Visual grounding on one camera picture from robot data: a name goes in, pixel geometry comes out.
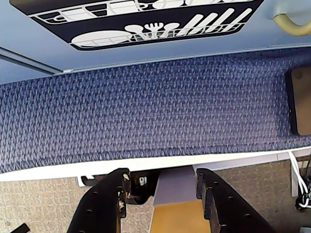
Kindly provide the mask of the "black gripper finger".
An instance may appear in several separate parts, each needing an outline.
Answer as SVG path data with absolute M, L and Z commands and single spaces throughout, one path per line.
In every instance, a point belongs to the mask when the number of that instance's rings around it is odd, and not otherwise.
M 198 168 L 196 174 L 196 197 L 212 233 L 270 231 L 270 224 L 219 175 L 206 168 Z
M 119 233 L 126 217 L 126 196 L 131 192 L 130 171 L 118 168 L 105 175 L 81 198 L 69 233 Z

